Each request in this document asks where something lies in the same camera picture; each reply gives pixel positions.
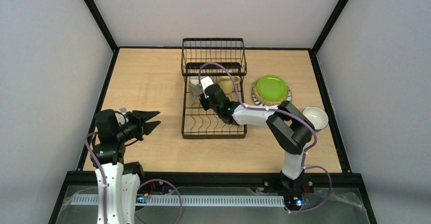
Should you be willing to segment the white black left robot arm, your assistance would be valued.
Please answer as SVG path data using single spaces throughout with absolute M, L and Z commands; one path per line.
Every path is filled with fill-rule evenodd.
M 159 124 L 158 111 L 102 110 L 94 115 L 99 143 L 89 148 L 98 184 L 97 223 L 134 223 L 138 187 L 144 171 L 139 162 L 124 162 L 126 143 L 143 141 Z

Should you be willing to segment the cream ceramic mug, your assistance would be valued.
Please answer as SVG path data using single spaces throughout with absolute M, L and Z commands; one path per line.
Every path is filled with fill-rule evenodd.
M 200 95 L 203 93 L 198 77 L 190 77 L 190 94 L 193 102 L 200 102 Z

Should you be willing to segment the yellow handled mug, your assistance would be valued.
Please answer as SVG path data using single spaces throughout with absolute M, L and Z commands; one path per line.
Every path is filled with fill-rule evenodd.
M 233 81 L 229 76 L 218 76 L 217 84 L 222 89 L 225 94 L 229 94 L 234 92 L 234 84 L 238 85 L 241 82 L 241 78 L 239 76 L 233 76 Z

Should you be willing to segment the green plate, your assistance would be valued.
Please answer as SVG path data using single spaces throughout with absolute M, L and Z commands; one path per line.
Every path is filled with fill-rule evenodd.
M 264 75 L 255 83 L 256 95 L 265 101 L 282 101 L 288 96 L 288 85 L 279 76 Z

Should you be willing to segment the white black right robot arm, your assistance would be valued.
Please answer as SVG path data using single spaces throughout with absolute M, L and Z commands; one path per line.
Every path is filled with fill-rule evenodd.
M 251 106 L 231 101 L 219 85 L 202 85 L 200 103 L 204 110 L 212 109 L 219 119 L 232 125 L 255 125 L 270 129 L 285 152 L 282 173 L 296 180 L 305 170 L 305 154 L 312 138 L 316 137 L 314 124 L 291 102 L 278 106 Z

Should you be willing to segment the black wire dish rack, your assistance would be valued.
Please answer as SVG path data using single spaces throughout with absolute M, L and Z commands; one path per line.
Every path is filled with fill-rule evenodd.
M 181 48 L 184 139 L 243 139 L 247 126 L 233 119 L 247 74 L 242 38 L 184 38 Z

